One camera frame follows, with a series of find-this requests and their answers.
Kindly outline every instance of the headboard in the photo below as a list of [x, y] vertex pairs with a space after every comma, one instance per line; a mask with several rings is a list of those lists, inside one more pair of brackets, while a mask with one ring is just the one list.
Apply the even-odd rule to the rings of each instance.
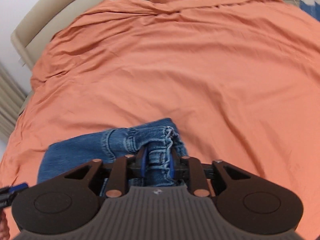
[[11, 34], [11, 41], [31, 70], [52, 36], [103, 0], [39, 0]]

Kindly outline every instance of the orange duvet cover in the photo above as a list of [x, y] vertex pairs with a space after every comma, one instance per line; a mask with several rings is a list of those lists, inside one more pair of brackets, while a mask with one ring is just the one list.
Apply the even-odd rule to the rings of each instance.
[[170, 117], [201, 162], [223, 159], [294, 191], [297, 232], [320, 234], [320, 24], [297, 7], [105, 0], [55, 35], [31, 83], [0, 186], [34, 185], [54, 142]]

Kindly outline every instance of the screw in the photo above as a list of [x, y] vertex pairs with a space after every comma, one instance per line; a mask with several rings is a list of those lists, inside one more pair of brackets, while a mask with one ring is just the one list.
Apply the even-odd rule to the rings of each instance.
[[121, 195], [122, 195], [121, 191], [117, 189], [111, 189], [106, 192], [106, 196], [109, 198], [117, 198], [117, 197], [121, 197]]
[[197, 189], [193, 192], [193, 195], [197, 197], [207, 197], [210, 195], [210, 191], [206, 189]]

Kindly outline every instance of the clothing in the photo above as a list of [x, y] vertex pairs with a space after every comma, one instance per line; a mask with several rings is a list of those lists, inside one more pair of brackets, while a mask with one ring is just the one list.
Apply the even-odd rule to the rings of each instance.
[[170, 177], [170, 152], [174, 147], [178, 156], [185, 156], [187, 150], [170, 118], [132, 128], [85, 134], [54, 143], [44, 154], [37, 182], [51, 179], [92, 159], [112, 163], [121, 156], [137, 154], [143, 146], [148, 153], [145, 179], [131, 180], [131, 185], [161, 187], [179, 184]]

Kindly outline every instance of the ribbed gray panel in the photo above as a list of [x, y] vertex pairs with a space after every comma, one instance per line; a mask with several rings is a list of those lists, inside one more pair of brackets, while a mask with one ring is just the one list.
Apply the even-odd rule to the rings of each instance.
[[15, 240], [22, 239], [302, 240], [293, 230], [272, 236], [244, 232], [226, 222], [209, 198], [189, 194], [186, 186], [131, 187], [121, 198], [106, 199], [96, 217], [73, 232], [42, 236], [23, 231]]

